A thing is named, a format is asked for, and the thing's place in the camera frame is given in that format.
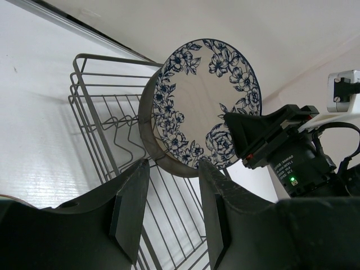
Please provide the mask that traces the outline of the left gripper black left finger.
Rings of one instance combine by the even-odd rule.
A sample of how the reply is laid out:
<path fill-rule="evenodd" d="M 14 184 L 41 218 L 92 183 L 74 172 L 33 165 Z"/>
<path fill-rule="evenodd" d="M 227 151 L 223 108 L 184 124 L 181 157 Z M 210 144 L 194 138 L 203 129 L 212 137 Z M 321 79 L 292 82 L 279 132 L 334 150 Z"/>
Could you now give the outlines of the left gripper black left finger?
<path fill-rule="evenodd" d="M 131 269 L 150 180 L 141 159 L 56 208 L 1 201 L 2 269 Z"/>

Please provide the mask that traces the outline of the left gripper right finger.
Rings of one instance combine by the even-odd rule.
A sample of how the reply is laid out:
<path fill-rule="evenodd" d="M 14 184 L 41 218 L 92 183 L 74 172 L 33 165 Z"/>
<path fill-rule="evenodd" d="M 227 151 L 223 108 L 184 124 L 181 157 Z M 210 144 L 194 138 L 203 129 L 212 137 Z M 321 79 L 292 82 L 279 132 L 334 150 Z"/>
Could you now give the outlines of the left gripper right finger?
<path fill-rule="evenodd" d="M 359 268 L 359 198 L 273 203 L 205 159 L 199 184 L 211 269 Z"/>

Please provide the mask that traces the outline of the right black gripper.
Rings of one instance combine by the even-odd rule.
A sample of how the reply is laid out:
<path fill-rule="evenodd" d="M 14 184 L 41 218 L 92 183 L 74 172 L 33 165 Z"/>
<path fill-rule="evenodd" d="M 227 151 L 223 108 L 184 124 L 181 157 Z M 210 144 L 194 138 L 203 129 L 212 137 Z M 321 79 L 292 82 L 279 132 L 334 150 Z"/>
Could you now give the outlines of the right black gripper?
<path fill-rule="evenodd" d="M 298 129 L 316 115 L 314 106 L 285 105 L 263 116 L 228 112 L 224 121 L 244 166 L 270 166 L 290 197 L 305 197 L 320 187 L 321 174 L 311 139 Z"/>

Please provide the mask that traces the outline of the blue floral plate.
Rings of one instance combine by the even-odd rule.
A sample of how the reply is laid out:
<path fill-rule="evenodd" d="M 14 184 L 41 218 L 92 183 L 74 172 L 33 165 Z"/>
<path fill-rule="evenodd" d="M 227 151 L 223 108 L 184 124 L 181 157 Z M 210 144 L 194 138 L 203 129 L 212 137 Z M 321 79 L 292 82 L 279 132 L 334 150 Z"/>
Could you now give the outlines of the blue floral plate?
<path fill-rule="evenodd" d="M 217 39 L 177 48 L 156 78 L 152 113 L 166 151 L 192 169 L 208 159 L 218 169 L 237 161 L 227 113 L 258 116 L 262 97 L 241 52 Z"/>

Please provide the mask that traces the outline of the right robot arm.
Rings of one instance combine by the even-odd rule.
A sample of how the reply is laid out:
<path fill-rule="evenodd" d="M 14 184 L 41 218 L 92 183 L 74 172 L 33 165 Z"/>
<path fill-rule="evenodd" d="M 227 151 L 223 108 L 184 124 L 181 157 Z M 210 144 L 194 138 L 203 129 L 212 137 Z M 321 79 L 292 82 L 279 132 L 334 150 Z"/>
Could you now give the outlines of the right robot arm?
<path fill-rule="evenodd" d="M 224 121 L 243 165 L 270 166 L 291 198 L 359 195 L 359 166 L 348 167 L 359 150 L 335 165 L 320 142 L 327 129 L 359 128 L 335 121 L 300 130 L 318 114 L 314 106 L 285 105 L 265 116 L 227 112 Z"/>

